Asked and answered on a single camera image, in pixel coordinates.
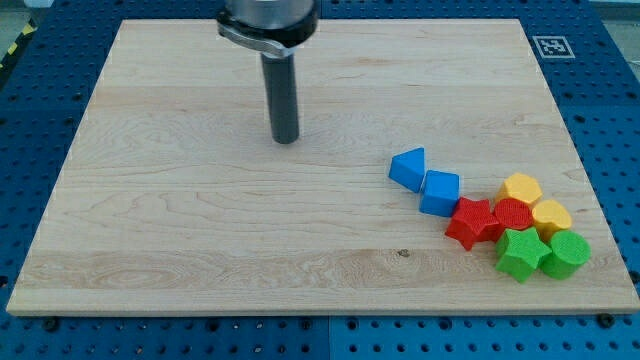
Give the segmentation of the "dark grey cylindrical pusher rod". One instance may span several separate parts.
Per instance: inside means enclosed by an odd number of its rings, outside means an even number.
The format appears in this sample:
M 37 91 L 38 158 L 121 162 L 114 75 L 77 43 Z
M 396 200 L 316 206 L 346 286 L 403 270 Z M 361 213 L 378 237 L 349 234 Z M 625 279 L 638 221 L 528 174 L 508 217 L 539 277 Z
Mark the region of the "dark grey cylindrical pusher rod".
M 298 103 L 294 56 L 261 55 L 271 135 L 279 144 L 299 138 Z

